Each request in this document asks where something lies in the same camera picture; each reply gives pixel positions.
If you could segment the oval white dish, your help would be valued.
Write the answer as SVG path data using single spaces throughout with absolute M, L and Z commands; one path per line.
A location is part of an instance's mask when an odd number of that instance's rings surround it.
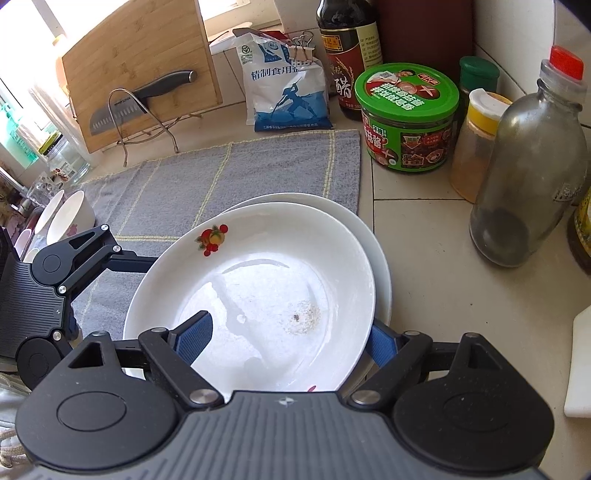
M 335 391 L 365 350 L 375 309 L 370 261 L 342 222 L 311 206 L 263 203 L 168 247 L 134 293 L 123 335 L 172 329 L 205 310 L 212 338 L 192 366 L 222 395 Z

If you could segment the white bowl pink flowers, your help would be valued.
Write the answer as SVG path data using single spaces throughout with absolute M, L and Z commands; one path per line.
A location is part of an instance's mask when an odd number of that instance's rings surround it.
M 72 237 L 94 227 L 95 214 L 84 191 L 70 195 L 55 214 L 46 236 L 46 244 Z

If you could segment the white bowl behind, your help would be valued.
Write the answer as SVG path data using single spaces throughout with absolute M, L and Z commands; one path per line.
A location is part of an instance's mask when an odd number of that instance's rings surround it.
M 63 190 L 59 190 L 48 202 L 47 206 L 44 208 L 43 212 L 41 213 L 37 224 L 35 225 L 34 234 L 35 235 L 46 235 L 48 228 L 55 217 L 55 214 L 60 209 L 64 202 L 65 192 Z

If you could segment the grey green checked cloth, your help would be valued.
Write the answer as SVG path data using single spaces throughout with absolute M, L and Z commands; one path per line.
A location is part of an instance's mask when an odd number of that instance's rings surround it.
M 157 257 L 198 224 L 250 198 L 307 193 L 359 209 L 356 130 L 309 131 L 231 142 L 86 182 L 99 225 L 125 250 Z

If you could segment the clear glass jar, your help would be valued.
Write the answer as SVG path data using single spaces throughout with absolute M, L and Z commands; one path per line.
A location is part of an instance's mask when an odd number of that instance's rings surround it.
M 38 150 L 49 176 L 63 186 L 77 184 L 91 169 L 90 164 L 59 131 L 53 132 Z

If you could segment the green dish soap bottle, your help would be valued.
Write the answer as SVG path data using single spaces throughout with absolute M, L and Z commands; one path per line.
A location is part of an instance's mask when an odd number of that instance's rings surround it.
M 18 123 L 4 98 L 1 98 L 1 143 L 24 169 L 38 160 L 37 155 L 18 134 Z

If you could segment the cling film roll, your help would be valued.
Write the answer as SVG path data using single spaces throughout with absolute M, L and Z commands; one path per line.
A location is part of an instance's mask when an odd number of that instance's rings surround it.
M 33 86 L 29 90 L 29 94 L 47 115 L 52 124 L 76 148 L 79 154 L 83 157 L 89 157 L 90 154 L 86 148 L 82 133 L 70 110 L 62 106 L 54 97 L 37 86 Z

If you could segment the bamboo cutting board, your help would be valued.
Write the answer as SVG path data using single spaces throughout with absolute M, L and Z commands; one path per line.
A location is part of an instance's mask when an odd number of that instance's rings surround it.
M 74 44 L 62 57 L 77 122 L 87 150 L 118 138 L 115 130 L 91 136 L 91 115 L 116 87 L 134 91 L 173 71 L 194 70 L 197 79 L 148 101 L 161 121 L 222 103 L 197 1 L 128 1 Z M 139 116 L 125 127 L 142 128 Z

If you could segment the white object right edge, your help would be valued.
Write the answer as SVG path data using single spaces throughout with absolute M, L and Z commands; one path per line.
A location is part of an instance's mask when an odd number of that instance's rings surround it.
M 564 414 L 570 418 L 591 417 L 591 306 L 580 312 L 573 321 Z

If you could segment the yellow-capped spice jar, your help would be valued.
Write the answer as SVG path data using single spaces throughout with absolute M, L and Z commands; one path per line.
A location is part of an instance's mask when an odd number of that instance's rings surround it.
M 469 94 L 467 116 L 453 155 L 450 182 L 465 200 L 475 203 L 490 158 L 501 117 L 511 105 L 502 95 L 475 89 Z

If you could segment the red-capped glass bottle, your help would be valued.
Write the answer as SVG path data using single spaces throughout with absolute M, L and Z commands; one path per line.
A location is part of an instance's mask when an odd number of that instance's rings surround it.
M 470 216 L 482 256 L 523 265 L 558 225 L 588 169 L 579 114 L 587 93 L 584 63 L 555 45 L 540 66 L 538 89 L 513 102 L 499 122 L 490 164 Z

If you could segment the blue white salt bag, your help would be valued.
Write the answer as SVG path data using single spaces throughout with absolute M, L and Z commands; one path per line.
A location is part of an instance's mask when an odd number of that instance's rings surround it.
M 314 54 L 298 59 L 301 48 L 252 32 L 235 39 L 235 50 L 256 132 L 332 127 L 325 72 Z

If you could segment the dark vinegar bottle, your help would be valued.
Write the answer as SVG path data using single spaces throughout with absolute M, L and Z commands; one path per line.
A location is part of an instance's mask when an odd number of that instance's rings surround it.
M 318 28 L 339 107 L 352 120 L 362 119 L 356 78 L 369 67 L 383 63 L 377 18 L 370 1 L 322 0 L 318 4 Z

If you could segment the dark red utensil holder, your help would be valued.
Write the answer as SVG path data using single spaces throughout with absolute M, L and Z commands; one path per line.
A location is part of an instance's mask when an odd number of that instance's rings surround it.
M 460 80 L 460 60 L 474 54 L 472 0 L 384 0 L 374 6 L 384 62 L 420 64 Z

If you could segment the black-handled kitchen knife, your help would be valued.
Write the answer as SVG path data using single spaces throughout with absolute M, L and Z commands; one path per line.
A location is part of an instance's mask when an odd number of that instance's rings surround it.
M 170 93 L 178 87 L 192 83 L 195 79 L 197 72 L 194 70 L 177 70 L 151 81 L 130 94 L 115 92 L 103 107 L 91 115 L 90 135 L 97 136 L 147 114 L 148 101 L 151 98 Z

